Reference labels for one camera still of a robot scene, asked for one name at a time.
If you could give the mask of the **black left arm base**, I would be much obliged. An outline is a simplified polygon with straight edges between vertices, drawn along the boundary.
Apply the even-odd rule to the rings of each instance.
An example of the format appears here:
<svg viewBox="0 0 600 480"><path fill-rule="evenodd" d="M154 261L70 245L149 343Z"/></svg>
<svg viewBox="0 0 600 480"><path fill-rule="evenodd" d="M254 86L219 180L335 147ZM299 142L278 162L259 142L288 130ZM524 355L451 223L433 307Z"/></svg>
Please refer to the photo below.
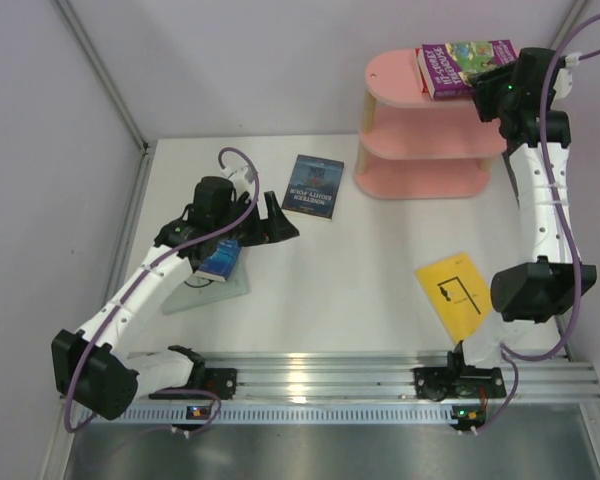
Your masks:
<svg viewBox="0 0 600 480"><path fill-rule="evenodd" d="M185 400L203 399L201 394L193 390L204 390L214 393L221 400L231 400L237 388L237 370L235 368L212 368L206 366L206 359L183 346L169 346L168 350L193 362L188 381L179 387L170 387L151 393L152 400Z"/></svg>

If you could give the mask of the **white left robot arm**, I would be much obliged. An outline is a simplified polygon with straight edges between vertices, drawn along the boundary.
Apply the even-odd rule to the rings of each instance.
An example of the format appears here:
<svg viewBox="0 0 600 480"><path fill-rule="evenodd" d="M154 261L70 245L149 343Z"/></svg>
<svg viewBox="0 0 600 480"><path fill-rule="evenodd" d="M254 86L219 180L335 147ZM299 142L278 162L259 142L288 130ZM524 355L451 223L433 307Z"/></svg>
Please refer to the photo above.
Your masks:
<svg viewBox="0 0 600 480"><path fill-rule="evenodd" d="M57 390L107 420L120 417L135 399L164 389L185 397L200 394L206 384L204 360L193 350L174 345L142 356L131 350L162 304L221 241L252 247L298 236L274 192L264 195L265 218L256 198L228 179L203 178L192 202L160 229L124 286L76 331L55 336L51 352Z"/></svg>

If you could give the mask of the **purple 117-Storey Treehouse book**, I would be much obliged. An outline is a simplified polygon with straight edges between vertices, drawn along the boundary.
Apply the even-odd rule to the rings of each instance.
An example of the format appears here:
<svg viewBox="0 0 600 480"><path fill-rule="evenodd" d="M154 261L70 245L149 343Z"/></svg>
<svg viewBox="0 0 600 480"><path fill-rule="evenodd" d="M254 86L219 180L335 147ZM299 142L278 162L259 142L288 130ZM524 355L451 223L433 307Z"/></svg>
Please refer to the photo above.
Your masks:
<svg viewBox="0 0 600 480"><path fill-rule="evenodd" d="M428 74L429 96L433 100L465 97L469 79L517 58L510 40L422 44Z"/></svg>

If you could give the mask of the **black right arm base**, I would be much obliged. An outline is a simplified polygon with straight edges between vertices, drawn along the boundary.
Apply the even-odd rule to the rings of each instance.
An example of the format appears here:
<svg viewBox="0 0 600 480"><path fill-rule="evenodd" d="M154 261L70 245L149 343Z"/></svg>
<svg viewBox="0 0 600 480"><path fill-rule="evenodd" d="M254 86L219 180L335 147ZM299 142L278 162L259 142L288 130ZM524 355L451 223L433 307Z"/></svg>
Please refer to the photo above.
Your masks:
<svg viewBox="0 0 600 480"><path fill-rule="evenodd" d="M442 402L446 399L503 399L506 388L499 367L478 368L468 365L461 345L449 351L446 365L419 367L413 370L416 397Z"/></svg>

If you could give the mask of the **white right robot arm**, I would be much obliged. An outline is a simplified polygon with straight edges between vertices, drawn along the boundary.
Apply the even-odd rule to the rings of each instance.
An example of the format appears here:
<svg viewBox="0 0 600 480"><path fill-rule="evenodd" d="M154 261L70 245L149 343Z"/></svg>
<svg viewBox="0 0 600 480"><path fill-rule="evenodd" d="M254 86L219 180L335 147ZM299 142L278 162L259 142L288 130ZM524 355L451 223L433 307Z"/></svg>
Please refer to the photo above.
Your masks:
<svg viewBox="0 0 600 480"><path fill-rule="evenodd" d="M568 94L555 85L569 79L575 56L530 47L518 57L471 78L472 99L483 122L499 120L506 156L517 188L523 261L491 281L493 313L448 354L449 389L470 396L483 384L480 368L502 358L540 362L558 354L573 333L582 296L595 284L597 269L582 263L569 221L566 170L570 153L569 117L552 109ZM569 312L558 343L543 354L511 349L535 326Z"/></svg>

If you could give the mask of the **red 13-Storey Treehouse book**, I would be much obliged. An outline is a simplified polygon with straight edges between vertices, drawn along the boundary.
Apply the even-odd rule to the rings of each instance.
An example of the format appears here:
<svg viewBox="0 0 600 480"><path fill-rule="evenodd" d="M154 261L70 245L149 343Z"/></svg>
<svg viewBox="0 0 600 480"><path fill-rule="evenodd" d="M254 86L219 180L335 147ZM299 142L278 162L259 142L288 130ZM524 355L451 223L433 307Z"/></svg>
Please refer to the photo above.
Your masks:
<svg viewBox="0 0 600 480"><path fill-rule="evenodd" d="M427 80L428 70L427 70L426 62L424 60L424 54L422 52L422 49L420 47L417 47L415 49L415 54L416 54L416 62L418 65L422 93L428 94L429 93L428 80Z"/></svg>

